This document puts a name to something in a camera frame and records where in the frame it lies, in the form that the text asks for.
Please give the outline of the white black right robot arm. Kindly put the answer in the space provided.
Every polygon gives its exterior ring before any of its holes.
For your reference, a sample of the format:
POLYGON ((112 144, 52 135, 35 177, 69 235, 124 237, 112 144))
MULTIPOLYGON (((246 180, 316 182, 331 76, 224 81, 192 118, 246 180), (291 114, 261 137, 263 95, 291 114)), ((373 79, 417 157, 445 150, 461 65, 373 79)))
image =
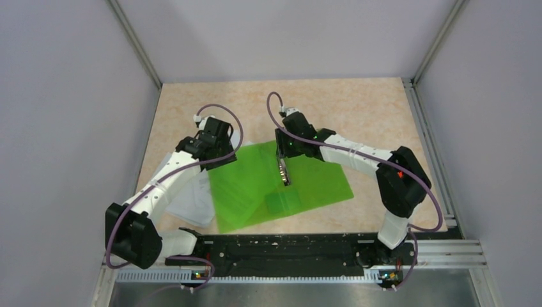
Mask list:
POLYGON ((304 155, 349 167, 371 176, 386 209, 376 240, 363 244, 356 261, 363 268, 395 264, 401 254, 410 218, 431 189, 431 182, 411 149, 381 150, 350 141, 330 129, 317 130, 298 109, 280 111, 283 127, 275 129, 281 180, 291 185, 288 158, 304 155))

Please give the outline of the green plastic clip folder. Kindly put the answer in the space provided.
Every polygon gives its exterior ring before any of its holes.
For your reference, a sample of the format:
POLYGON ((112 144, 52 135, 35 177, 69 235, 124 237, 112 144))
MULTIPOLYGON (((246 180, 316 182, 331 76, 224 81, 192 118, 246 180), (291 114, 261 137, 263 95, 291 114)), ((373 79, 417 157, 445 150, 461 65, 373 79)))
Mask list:
POLYGON ((274 186, 264 195, 261 204, 256 207, 244 224, 231 224, 219 217, 215 211, 219 233, 233 232, 354 197, 340 165, 322 162, 304 155, 285 160, 291 185, 284 186, 275 156, 275 141, 259 144, 263 144, 267 152, 273 155, 269 162, 269 169, 274 176, 274 186))

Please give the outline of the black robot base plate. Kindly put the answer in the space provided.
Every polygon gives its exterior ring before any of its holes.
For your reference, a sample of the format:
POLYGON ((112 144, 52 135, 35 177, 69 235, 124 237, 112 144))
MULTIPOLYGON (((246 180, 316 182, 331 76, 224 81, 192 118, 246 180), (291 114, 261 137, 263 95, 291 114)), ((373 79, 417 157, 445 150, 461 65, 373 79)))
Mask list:
POLYGON ((379 266, 406 269, 422 262, 410 239, 391 250, 375 233, 302 233, 198 235, 190 259, 169 256, 165 265, 199 265, 199 258, 214 265, 216 278, 362 276, 379 266))

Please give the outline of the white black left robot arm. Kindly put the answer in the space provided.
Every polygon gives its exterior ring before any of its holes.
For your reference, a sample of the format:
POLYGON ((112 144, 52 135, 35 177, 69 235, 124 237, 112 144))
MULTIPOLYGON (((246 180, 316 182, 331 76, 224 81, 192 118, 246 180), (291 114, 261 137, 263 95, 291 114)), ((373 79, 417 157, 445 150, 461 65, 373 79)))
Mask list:
POLYGON ((198 132, 183 138, 165 165, 124 204, 112 203, 105 211, 105 263, 111 269, 117 256, 141 269, 151 267, 168 251, 189 264, 204 259, 205 247, 185 231, 159 233, 156 224, 165 209, 190 180, 204 170, 236 161, 231 143, 233 126, 214 116, 196 118, 198 132))

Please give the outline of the white printed paper sheet front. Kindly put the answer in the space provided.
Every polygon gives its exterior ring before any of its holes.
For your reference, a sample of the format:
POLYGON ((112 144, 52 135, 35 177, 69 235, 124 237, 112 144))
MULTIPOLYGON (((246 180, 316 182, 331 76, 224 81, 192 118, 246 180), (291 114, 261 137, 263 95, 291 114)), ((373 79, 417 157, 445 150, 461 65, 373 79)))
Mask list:
POLYGON ((243 146, 237 160, 209 172, 217 215, 231 224, 244 224, 274 186, 269 162, 273 157, 263 144, 243 146))

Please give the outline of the chrome folder clip mechanism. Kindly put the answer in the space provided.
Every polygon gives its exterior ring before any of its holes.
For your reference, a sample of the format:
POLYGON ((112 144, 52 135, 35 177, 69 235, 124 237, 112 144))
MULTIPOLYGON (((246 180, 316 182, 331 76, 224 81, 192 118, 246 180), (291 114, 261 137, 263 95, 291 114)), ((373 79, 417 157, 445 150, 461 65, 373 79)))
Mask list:
POLYGON ((279 174, 280 174, 280 177, 281 177, 281 182, 283 183, 284 186, 291 185, 291 178, 290 178, 290 175, 288 173, 286 161, 283 158, 278 158, 277 159, 277 164, 278 164, 278 168, 279 168, 279 174))

